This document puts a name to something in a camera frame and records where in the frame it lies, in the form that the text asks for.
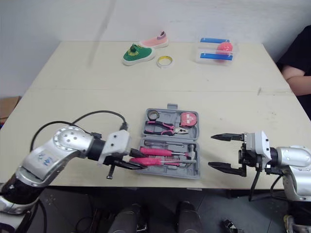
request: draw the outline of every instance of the gray plastic tool case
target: gray plastic tool case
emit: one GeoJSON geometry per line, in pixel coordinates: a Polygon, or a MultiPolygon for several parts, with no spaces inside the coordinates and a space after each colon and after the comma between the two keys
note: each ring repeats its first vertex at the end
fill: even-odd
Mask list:
{"type": "MultiPolygon", "coordinates": [[[[159,175],[159,176],[170,176],[170,177],[177,177],[177,178],[185,178],[185,179],[199,179],[200,178],[200,156],[199,156],[199,146],[195,142],[199,137],[199,115],[197,112],[194,111],[182,111],[178,110],[177,104],[168,104],[167,109],[153,109],[149,108],[146,110],[144,127],[143,127],[143,135],[144,137],[140,141],[139,147],[145,148],[153,148],[153,149],[166,149],[171,150],[174,152],[185,153],[189,152],[188,146],[190,144],[194,144],[194,151],[196,152],[195,160],[197,161],[195,164],[180,164],[180,166],[172,166],[172,165],[162,165],[162,166],[149,166],[146,169],[137,170],[138,173],[142,174],[152,174],[152,175],[159,175]],[[148,119],[148,112],[150,110],[156,110],[159,113],[159,118],[157,121],[165,122],[174,124],[175,127],[180,127],[181,121],[181,114],[188,112],[194,113],[197,117],[197,123],[192,127],[182,127],[188,129],[188,134],[174,134],[173,136],[168,135],[150,135],[145,134],[145,130],[150,131],[163,131],[164,129],[155,126],[155,125],[147,125],[146,121],[148,119]],[[146,146],[149,143],[157,143],[157,144],[171,144],[168,146],[146,146]]],[[[186,156],[179,155],[179,156],[172,156],[170,158],[186,160],[186,156]]]]}

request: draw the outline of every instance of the white wall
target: white wall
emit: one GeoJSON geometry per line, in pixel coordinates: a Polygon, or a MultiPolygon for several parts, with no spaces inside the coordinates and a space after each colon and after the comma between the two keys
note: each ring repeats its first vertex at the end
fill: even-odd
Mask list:
{"type": "Polygon", "coordinates": [[[62,40],[262,42],[274,59],[311,24],[310,0],[0,0],[0,98],[22,95],[62,40]]]}

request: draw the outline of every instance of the robotic arm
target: robotic arm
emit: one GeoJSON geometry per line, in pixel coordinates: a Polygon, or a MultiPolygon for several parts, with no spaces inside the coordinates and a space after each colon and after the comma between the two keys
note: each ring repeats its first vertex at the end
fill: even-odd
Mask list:
{"type": "Polygon", "coordinates": [[[145,168],[123,160],[125,155],[145,157],[138,150],[130,149],[130,135],[126,130],[110,134],[106,142],[98,135],[86,133],[79,127],[66,126],[55,132],[43,146],[31,151],[11,179],[0,187],[0,229],[15,232],[22,228],[43,189],[74,157],[111,165],[108,179],[112,179],[115,166],[145,168]]]}
{"type": "Polygon", "coordinates": [[[270,193],[273,198],[289,202],[289,216],[286,217],[288,233],[311,232],[311,151],[301,146],[277,147],[269,145],[266,134],[256,133],[224,133],[212,136],[223,141],[242,141],[239,150],[240,168],[231,168],[231,164],[210,162],[211,167],[224,173],[246,177],[246,166],[254,167],[257,171],[251,187],[249,200],[262,171],[276,174],[279,177],[272,184],[270,193]],[[286,198],[273,195],[273,188],[280,178],[286,198]]]}
{"type": "Polygon", "coordinates": [[[266,134],[261,132],[232,134],[224,133],[212,136],[214,139],[242,141],[239,150],[239,164],[242,167],[231,168],[231,164],[210,162],[209,165],[225,173],[246,177],[246,166],[254,167],[258,174],[276,174],[283,177],[286,197],[290,201],[311,201],[311,151],[301,146],[277,147],[269,145],[266,134]]]}

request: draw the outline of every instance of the beige table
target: beige table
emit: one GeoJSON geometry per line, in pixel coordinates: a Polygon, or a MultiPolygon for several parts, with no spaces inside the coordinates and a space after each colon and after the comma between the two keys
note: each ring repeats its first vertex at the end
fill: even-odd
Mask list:
{"type": "MultiPolygon", "coordinates": [[[[108,167],[76,158],[53,185],[250,188],[253,169],[242,178],[207,166],[210,161],[219,161],[237,167],[241,146],[239,142],[212,140],[211,135],[264,130],[271,146],[311,148],[309,119],[262,45],[240,44],[232,66],[221,67],[192,61],[190,43],[171,43],[158,50],[159,55],[175,58],[174,66],[167,70],[159,69],[155,60],[123,66],[120,57],[129,45],[100,42],[91,64],[93,43],[63,42],[59,46],[0,132],[0,182],[6,181],[28,154],[30,140],[41,125],[52,120],[72,121],[99,109],[126,117],[133,147],[141,139],[147,108],[177,103],[179,109],[197,111],[201,120],[201,179],[138,175],[117,168],[114,179],[107,180],[108,167]]],[[[86,118],[80,125],[102,133],[105,139],[120,122],[102,114],[86,118]]],[[[50,126],[43,131],[36,145],[47,141],[57,128],[50,126]]],[[[269,188],[275,178],[263,173],[257,188],[269,188]]]]}

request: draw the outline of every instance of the black shirt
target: black shirt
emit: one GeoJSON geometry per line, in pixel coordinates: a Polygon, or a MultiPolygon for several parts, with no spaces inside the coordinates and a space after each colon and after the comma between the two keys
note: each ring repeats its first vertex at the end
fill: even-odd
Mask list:
{"type": "MultiPolygon", "coordinates": [[[[284,65],[303,70],[305,76],[311,76],[311,25],[305,27],[277,62],[280,70],[284,65]]],[[[311,94],[297,96],[297,99],[311,120],[311,94]]]]}

